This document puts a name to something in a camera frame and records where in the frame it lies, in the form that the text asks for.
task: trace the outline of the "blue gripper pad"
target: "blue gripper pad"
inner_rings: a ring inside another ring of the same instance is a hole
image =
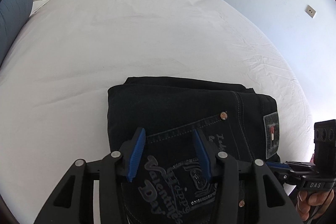
[[[280,164],[280,163],[272,162],[272,161],[267,161],[266,164],[267,164],[267,166],[270,166],[270,167],[291,169],[291,167],[288,164]]]
[[[146,143],[146,131],[144,128],[142,128],[139,138],[136,141],[131,157],[129,159],[128,173],[126,176],[129,182],[132,182],[133,178],[137,174],[143,148],[145,147],[145,143]]]
[[[194,129],[193,133],[194,133],[193,143],[194,143],[194,148],[195,148],[196,155],[199,161],[199,165],[201,167],[203,176],[209,182],[212,178],[209,156],[205,150],[204,144],[198,134],[198,131]]]

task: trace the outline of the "human hand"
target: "human hand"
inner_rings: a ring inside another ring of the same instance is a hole
[[[307,200],[308,192],[300,191],[297,195],[297,204],[296,210],[298,211],[301,220],[306,221],[309,217],[310,206],[318,206],[322,205],[325,199],[328,197],[329,192],[319,192],[312,194]],[[325,213],[331,204],[334,198],[334,191],[332,190],[327,201],[324,205],[319,209],[318,213],[313,217],[313,219],[319,218],[321,215]]]

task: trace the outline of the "jeans label patch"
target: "jeans label patch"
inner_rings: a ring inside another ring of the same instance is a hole
[[[272,157],[279,147],[279,117],[278,113],[264,116],[265,135],[266,135],[266,160]]]

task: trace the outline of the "black jeans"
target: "black jeans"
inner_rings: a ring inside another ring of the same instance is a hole
[[[243,85],[132,77],[108,93],[111,151],[130,139],[137,127],[145,128],[147,135],[137,176],[123,185],[132,223],[209,220],[216,185],[202,176],[192,143],[195,128],[202,128],[209,141],[238,160],[280,161],[276,102]],[[227,119],[222,119],[223,112]],[[243,182],[240,186],[240,199],[244,199]],[[244,208],[239,220],[244,220]]]

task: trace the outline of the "mattress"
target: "mattress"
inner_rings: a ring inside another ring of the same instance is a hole
[[[33,223],[76,159],[110,152],[107,90],[129,76],[239,83],[270,95],[281,160],[311,158],[312,117],[292,70],[223,0],[50,0],[0,69],[0,193],[21,224]]]

